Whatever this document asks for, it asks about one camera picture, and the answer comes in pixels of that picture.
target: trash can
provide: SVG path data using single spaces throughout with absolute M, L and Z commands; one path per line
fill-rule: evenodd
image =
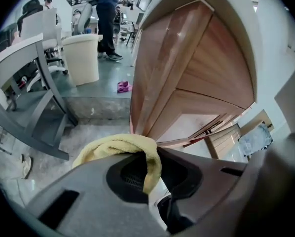
M 83 34 L 62 41 L 66 66 L 75 86 L 99 79 L 97 44 L 102 35 Z

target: white office chair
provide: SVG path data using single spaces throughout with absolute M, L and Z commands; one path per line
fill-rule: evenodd
M 51 49 L 55 49 L 58 47 L 60 43 L 59 40 L 59 27 L 56 27 L 56 9 L 48 9 L 37 12 L 29 17 L 23 19 L 22 24 L 22 32 L 21 32 L 21 39 L 25 40 L 36 36 L 40 33 L 43 33 L 43 41 L 42 46 L 43 50 L 46 52 L 46 60 L 47 63 L 50 62 L 61 62 L 63 64 L 63 60 L 61 57 L 52 58 L 51 57 Z M 63 67 L 58 66 L 50 66 L 49 67 L 50 73 L 54 71 L 61 71 L 64 74 L 67 74 L 68 71 Z M 27 86 L 27 92 L 31 90 L 32 85 L 41 79 L 41 75 L 36 71 L 37 75 L 31 80 L 29 85 Z M 44 87 L 44 81 L 41 80 L 41 85 Z

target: yellow cloth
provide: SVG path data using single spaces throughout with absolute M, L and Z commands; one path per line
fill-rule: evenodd
M 121 153 L 144 151 L 147 159 L 147 175 L 143 192 L 149 194 L 156 186 L 162 170 L 154 140 L 137 134 L 117 134 L 89 143 L 73 162 L 73 168 L 85 162 Z

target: white wall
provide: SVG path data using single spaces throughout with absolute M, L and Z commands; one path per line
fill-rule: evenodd
M 262 69 L 257 72 L 258 102 L 252 104 L 238 124 L 244 126 L 264 109 L 274 125 L 271 134 L 275 140 L 282 138 L 280 134 L 289 134 L 289 127 L 274 97 L 295 71 L 295 53 L 287 48 L 289 36 L 295 36 L 295 21 L 280 0 L 259 0 L 257 19 L 263 46 Z
M 20 0 L 15 8 L 11 11 L 10 15 L 2 25 L 2 28 L 5 26 L 17 22 L 18 18 L 22 14 L 22 7 L 25 3 L 30 0 Z M 44 5 L 44 0 L 39 0 L 42 5 Z M 72 8 L 66 0 L 53 0 L 52 6 L 57 8 L 57 14 L 61 18 L 61 25 L 63 31 L 71 31 L 71 19 L 72 19 Z

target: pink cloth on floor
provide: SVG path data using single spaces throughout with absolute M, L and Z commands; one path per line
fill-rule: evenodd
M 132 85 L 128 81 L 120 81 L 118 82 L 117 92 L 128 92 L 132 90 Z

